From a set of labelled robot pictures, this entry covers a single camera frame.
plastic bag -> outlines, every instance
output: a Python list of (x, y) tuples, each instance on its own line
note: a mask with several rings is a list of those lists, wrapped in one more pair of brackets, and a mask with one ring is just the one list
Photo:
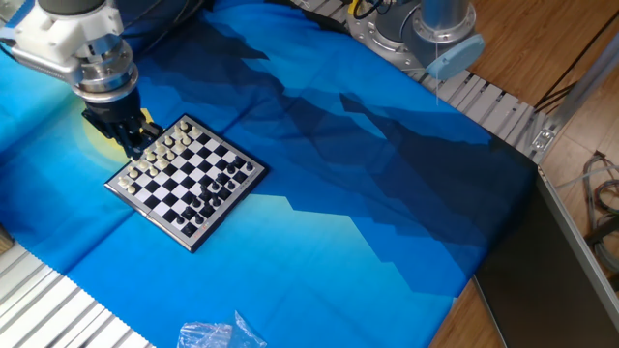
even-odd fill
[(187, 323), (183, 325), (177, 348), (263, 348), (267, 343), (253, 334), (235, 311), (233, 324)]

blue cloth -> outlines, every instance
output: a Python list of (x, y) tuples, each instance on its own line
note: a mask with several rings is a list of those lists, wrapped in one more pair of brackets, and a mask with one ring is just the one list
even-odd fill
[[(30, 124), (20, 105), (49, 109), (53, 82), (0, 64), (44, 79), (0, 97)], [(105, 190), (122, 152), (63, 90), (0, 155), (0, 221), (159, 347), (234, 310), (272, 347), (427, 346), (533, 185), (516, 150), (298, 10), (218, 4), (138, 66), (156, 122), (189, 113), (270, 167), (254, 193), (186, 252)]]

metal post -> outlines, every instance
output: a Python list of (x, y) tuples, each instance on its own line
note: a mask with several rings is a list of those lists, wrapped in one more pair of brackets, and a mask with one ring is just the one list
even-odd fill
[(468, 13), (468, 0), (422, 0), (422, 19), (433, 30), (458, 26)]

white chess piece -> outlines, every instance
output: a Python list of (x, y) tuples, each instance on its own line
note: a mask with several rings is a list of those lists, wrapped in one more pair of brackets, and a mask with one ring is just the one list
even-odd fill
[(142, 169), (142, 170), (146, 170), (146, 169), (148, 169), (148, 165), (149, 165), (149, 163), (148, 163), (146, 160), (141, 160), (141, 161), (139, 162), (138, 167), (139, 167), (140, 169)]
[(135, 170), (135, 168), (133, 168), (133, 167), (129, 167), (129, 168), (127, 168), (127, 170), (129, 171), (129, 177), (132, 178), (132, 179), (137, 178), (137, 176), (139, 175), (137, 170)]
[(147, 160), (155, 160), (156, 156), (155, 156), (155, 154), (153, 154), (153, 150), (146, 149), (146, 150), (144, 150), (144, 152), (146, 153), (146, 159)]
[(185, 150), (185, 146), (183, 146), (183, 143), (180, 140), (176, 140), (176, 144), (174, 144), (174, 150), (176, 150), (177, 153), (182, 153), (183, 150)]
[(190, 130), (190, 135), (197, 138), (200, 135), (200, 130), (198, 130), (197, 127), (193, 127), (192, 130)]
[(129, 185), (129, 180), (127, 180), (127, 178), (120, 178), (120, 179), (118, 180), (118, 185), (119, 185), (121, 188), (126, 189), (126, 188), (127, 188), (127, 186)]
[(186, 134), (183, 134), (183, 138), (181, 139), (181, 142), (183, 143), (183, 145), (188, 146), (189, 144), (192, 143), (192, 140)]

white square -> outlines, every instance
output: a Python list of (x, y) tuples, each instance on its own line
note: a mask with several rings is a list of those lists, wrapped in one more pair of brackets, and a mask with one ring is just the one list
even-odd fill
[(215, 139), (211, 139), (209, 141), (206, 142), (206, 145), (204, 145), (205, 148), (214, 151), (215, 149), (217, 149), (220, 146), (219, 141), (215, 140)]
[(223, 155), (222, 158), (226, 162), (232, 163), (236, 159), (236, 154), (228, 150), (228, 152), (225, 155)]
[(170, 177), (167, 176), (167, 174), (163, 173), (163, 172), (159, 172), (159, 174), (157, 174), (157, 176), (155, 176), (155, 182), (159, 185), (163, 185), (165, 184), (165, 182), (167, 181), (167, 179), (169, 179)]
[(192, 188), (190, 188), (190, 192), (195, 194), (196, 196), (202, 194), (202, 188), (200, 188), (200, 183), (193, 184)]
[(220, 160), (221, 160), (221, 157), (216, 153), (213, 153), (209, 155), (209, 157), (206, 158), (206, 161), (213, 165), (217, 164), (217, 162), (219, 162)]
[(217, 169), (216, 167), (212, 167), (211, 169), (209, 169), (208, 172), (206, 172), (206, 175), (209, 176), (209, 178), (215, 180), (217, 179), (217, 176), (220, 175), (221, 171), (219, 169)]
[(198, 166), (200, 163), (202, 163), (202, 161), (202, 157), (200, 157), (199, 155), (193, 155), (190, 158), (189, 163), (193, 164), (193, 166)]
[(190, 144), (190, 146), (187, 147), (188, 149), (192, 150), (193, 152), (197, 153), (198, 151), (200, 151), (200, 149), (202, 148), (202, 144), (200, 144), (197, 141), (194, 141), (193, 143)]
[(177, 156), (176, 159), (173, 159), (170, 164), (180, 169), (185, 163), (187, 163), (186, 159), (183, 159), (182, 157)]
[(186, 189), (184, 186), (179, 185), (175, 189), (172, 190), (172, 194), (174, 194), (175, 196), (179, 198), (183, 198), (183, 196), (185, 195), (185, 193), (187, 193), (187, 191), (189, 190)]
[(146, 174), (142, 174), (142, 175), (140, 175), (140, 176), (139, 176), (139, 178), (137, 178), (137, 180), (135, 180), (135, 182), (136, 182), (138, 185), (142, 186), (142, 187), (147, 186), (147, 185), (148, 185), (148, 183), (150, 183), (150, 182), (152, 182), (152, 181), (153, 181), (153, 178), (149, 177), (149, 176), (148, 176), (148, 175), (146, 175)]
[(182, 170), (177, 170), (174, 174), (172, 174), (172, 180), (174, 180), (175, 182), (181, 184), (181, 182), (183, 181), (183, 179), (187, 178), (187, 174), (185, 174), (185, 172), (183, 172)]
[(187, 203), (183, 202), (180, 199), (172, 206), (172, 210), (178, 214), (183, 213), (183, 211), (185, 211), (185, 208), (187, 208)]
[(165, 215), (165, 213), (169, 212), (169, 210), (170, 210), (170, 207), (167, 204), (165, 204), (163, 202), (160, 202), (157, 205), (157, 207), (155, 207), (155, 209), (153, 209), (153, 212), (155, 212), (158, 216), (163, 217), (163, 215)]
[(151, 192), (146, 190), (146, 188), (143, 188), (135, 195), (135, 199), (144, 203), (150, 196), (151, 196)]
[(170, 191), (168, 191), (167, 188), (159, 187), (155, 190), (153, 195), (158, 199), (164, 199), (169, 193)]
[(190, 174), (190, 178), (192, 178), (192, 179), (194, 179), (194, 180), (196, 180), (196, 181), (198, 181), (198, 180), (202, 179), (203, 177), (204, 177), (204, 172), (203, 172), (203, 171), (201, 171), (201, 170), (200, 170), (200, 169), (198, 169), (198, 168), (195, 168), (195, 169), (193, 170), (192, 174)]

